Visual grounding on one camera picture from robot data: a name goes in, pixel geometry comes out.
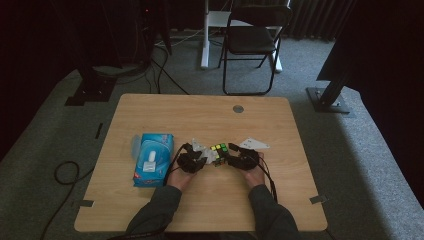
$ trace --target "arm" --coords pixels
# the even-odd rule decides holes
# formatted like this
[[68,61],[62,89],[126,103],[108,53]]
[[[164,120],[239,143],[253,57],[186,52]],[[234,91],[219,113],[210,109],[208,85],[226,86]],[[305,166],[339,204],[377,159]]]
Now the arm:
[[[177,169],[169,175],[167,185],[156,188],[149,203],[134,216],[129,223],[126,234],[146,233],[164,229],[172,221],[178,209],[182,192],[196,174]],[[162,239],[163,233],[149,239]]]
[[291,213],[277,204],[265,185],[265,175],[262,169],[239,170],[249,186],[249,200],[256,222],[256,233],[261,240],[301,239],[296,222]]
[[156,188],[152,199],[134,216],[126,234],[146,233],[163,229],[172,221],[182,192],[173,186]]

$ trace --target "black cable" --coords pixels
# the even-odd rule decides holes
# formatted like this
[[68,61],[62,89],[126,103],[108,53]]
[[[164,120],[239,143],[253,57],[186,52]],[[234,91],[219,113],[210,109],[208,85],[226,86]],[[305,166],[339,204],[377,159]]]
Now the black cable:
[[165,64],[166,64],[166,62],[168,61],[168,52],[165,50],[165,49],[163,49],[163,48],[161,48],[161,47],[158,47],[158,46],[155,46],[156,48],[158,48],[158,49],[160,49],[161,51],[163,51],[164,53],[165,53],[165,61],[164,61],[164,63],[162,64],[162,66],[160,66],[159,65],[159,63],[157,63],[154,59],[152,59],[152,62],[154,63],[154,64],[156,64],[161,70],[160,70],[160,72],[159,72],[159,76],[158,76],[158,93],[160,94],[161,92],[160,92],[160,76],[161,76],[161,74],[162,74],[162,72],[164,72],[165,74],[166,74],[166,76],[168,76],[168,78],[179,88],[179,89],[181,89],[181,91],[183,91],[185,94],[187,94],[187,95],[190,95],[186,90],[184,90],[184,88],[182,88],[169,74],[168,74],[168,72],[166,72],[165,71],[165,69],[164,69],[164,67],[165,67]]
[[165,178],[163,179],[163,186],[166,185],[166,183],[168,182],[168,177],[169,174],[171,174],[171,172],[173,172],[174,170],[172,169],[172,167],[174,166],[175,161],[177,160],[178,156],[180,155],[181,150],[184,148],[184,144],[181,145],[181,147],[178,149],[177,153],[174,156],[174,159],[172,160],[171,164],[169,164],[168,170],[166,171],[165,174]]
[[[246,156],[249,157],[252,161],[256,162],[256,160],[252,156],[250,156],[250,155],[246,155]],[[258,163],[257,166],[268,177],[269,184],[270,184],[270,187],[271,187],[271,195],[274,197],[275,202],[278,203],[277,190],[275,188],[275,183],[274,183],[274,181],[271,178],[271,173],[269,172],[268,164],[266,164],[266,162],[265,162],[265,160],[263,158],[259,157],[259,159],[262,160],[262,162],[265,164],[266,170],[265,170],[265,168],[260,163]]]
[[334,235],[333,235],[333,234],[331,234],[331,232],[330,232],[330,230],[328,230],[328,228],[326,228],[326,229],[325,229],[325,232],[327,232],[327,233],[328,233],[328,235],[330,235],[331,239],[333,239],[333,240],[337,240],[337,239],[334,237]]
[[[59,169],[66,165],[66,164],[73,164],[76,167],[76,173],[75,173],[75,177],[74,180],[71,182],[64,182],[62,180],[59,179],[58,177],[58,172]],[[94,170],[94,168],[92,168],[91,170],[89,170],[86,174],[84,174],[84,176],[79,177],[80,175],[80,167],[78,165],[78,163],[74,162],[74,161],[66,161],[63,162],[61,164],[59,164],[56,169],[54,170],[54,179],[56,180],[56,182],[58,182],[61,185],[72,185],[71,189],[69,189],[68,194],[66,195],[65,199],[62,201],[62,203],[60,204],[60,206],[57,208],[57,210],[54,212],[54,214],[52,215],[52,217],[50,218],[50,220],[47,222],[46,226],[44,227],[43,233],[41,234],[40,240],[43,240],[44,237],[46,236],[47,233],[47,229],[50,227],[50,224],[53,222],[53,219],[56,217],[56,215],[59,213],[59,211],[62,209],[63,205],[65,205],[66,201],[68,201],[69,196],[71,195],[72,191],[74,190],[75,185],[83,180],[85,177],[87,177],[90,173],[92,173]]]

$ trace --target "chair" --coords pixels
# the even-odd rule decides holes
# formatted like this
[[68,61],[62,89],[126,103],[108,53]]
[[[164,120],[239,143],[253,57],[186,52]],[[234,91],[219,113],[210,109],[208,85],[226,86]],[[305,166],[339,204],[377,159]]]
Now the chair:
[[[226,33],[222,45],[221,56],[218,68],[224,61],[224,76],[222,90],[227,95],[249,96],[265,95],[271,88],[274,81],[274,73],[280,51],[281,35],[285,27],[289,24],[292,11],[287,6],[243,6],[234,8],[227,22]],[[233,21],[242,21],[248,26],[234,25]],[[276,34],[272,36],[270,27],[276,28]],[[263,58],[237,58],[228,59],[228,51],[234,55],[264,55]],[[261,60],[257,68],[260,68],[268,56],[272,57],[271,80],[268,89],[263,92],[228,92],[226,89],[227,61],[228,60]]]

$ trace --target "blue box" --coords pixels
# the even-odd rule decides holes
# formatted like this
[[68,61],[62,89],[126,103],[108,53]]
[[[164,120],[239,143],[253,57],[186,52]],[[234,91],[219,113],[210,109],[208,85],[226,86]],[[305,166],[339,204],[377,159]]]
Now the blue box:
[[134,171],[135,187],[163,186],[171,156],[174,151],[174,136],[162,133],[144,133],[135,136],[132,149],[137,163]]

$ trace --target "gray carpet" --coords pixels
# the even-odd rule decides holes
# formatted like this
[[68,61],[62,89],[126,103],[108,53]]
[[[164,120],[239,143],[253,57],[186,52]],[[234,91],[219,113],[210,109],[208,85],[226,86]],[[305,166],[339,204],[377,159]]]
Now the gray carpet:
[[[173,46],[174,54],[165,70],[188,93],[223,95],[222,69],[217,69],[220,47],[211,45],[210,67],[200,69],[202,43],[191,40]],[[285,39],[281,60],[283,72],[276,75],[266,96],[288,98],[323,203],[328,232],[305,232],[304,239],[423,239],[424,214],[384,139],[363,106],[360,95],[344,88],[341,96],[354,118],[317,113],[306,94],[307,87],[326,87],[316,76],[332,48],[322,41]],[[154,59],[162,64],[159,49]],[[229,79],[237,78],[242,89],[266,85],[269,67],[237,62]],[[99,67],[116,73],[110,67]],[[119,97],[124,93],[156,93],[157,67],[144,75],[120,78],[109,102],[88,102],[80,107],[64,106],[81,78],[74,71],[63,79],[0,165],[0,239],[40,239],[43,229],[71,186],[54,179],[64,161],[80,165],[80,175],[95,166]],[[162,73],[161,93],[184,94]],[[103,123],[100,135],[99,124]],[[76,170],[66,165],[58,172],[72,181]],[[68,201],[47,230],[45,239],[106,239],[119,233],[79,233],[73,228],[89,177],[78,182]]]

